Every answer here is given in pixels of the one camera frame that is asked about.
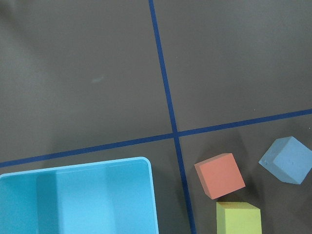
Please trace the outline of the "blue foam block left side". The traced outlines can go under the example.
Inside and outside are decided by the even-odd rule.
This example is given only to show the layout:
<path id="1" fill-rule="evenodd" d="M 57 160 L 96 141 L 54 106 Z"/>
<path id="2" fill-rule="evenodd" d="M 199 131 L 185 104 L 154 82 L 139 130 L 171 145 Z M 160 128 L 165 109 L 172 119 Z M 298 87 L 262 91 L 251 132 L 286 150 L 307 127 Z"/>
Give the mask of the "blue foam block left side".
<path id="1" fill-rule="evenodd" d="M 280 181 L 300 185 L 312 168 L 312 151 L 292 136 L 279 138 L 259 164 Z"/>

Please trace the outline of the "light blue plastic bin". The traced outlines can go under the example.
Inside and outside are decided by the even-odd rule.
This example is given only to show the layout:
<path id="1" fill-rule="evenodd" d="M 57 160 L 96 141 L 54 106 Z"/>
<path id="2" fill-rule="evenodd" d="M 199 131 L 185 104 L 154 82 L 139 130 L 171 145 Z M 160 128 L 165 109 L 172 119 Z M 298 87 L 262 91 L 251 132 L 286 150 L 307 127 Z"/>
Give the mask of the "light blue plastic bin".
<path id="1" fill-rule="evenodd" d="M 145 157 L 2 174 L 3 234 L 157 234 Z"/>

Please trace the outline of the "orange foam block left side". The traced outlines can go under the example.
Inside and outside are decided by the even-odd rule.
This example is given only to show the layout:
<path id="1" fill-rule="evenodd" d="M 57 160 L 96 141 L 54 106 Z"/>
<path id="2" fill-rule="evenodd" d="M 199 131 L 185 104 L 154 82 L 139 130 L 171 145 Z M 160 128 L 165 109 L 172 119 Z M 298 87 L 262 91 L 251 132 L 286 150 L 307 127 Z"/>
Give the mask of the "orange foam block left side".
<path id="1" fill-rule="evenodd" d="M 232 153 L 198 162 L 195 170 L 204 193 L 210 199 L 217 199 L 246 186 Z"/>

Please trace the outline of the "yellow foam block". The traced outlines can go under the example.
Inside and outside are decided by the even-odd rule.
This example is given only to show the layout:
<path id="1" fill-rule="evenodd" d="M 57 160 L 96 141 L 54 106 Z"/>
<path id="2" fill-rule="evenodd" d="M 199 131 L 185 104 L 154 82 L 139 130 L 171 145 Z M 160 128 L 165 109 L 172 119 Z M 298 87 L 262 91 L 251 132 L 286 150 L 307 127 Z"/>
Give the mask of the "yellow foam block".
<path id="1" fill-rule="evenodd" d="M 247 202 L 217 202 L 218 234 L 261 234 L 261 210 Z"/>

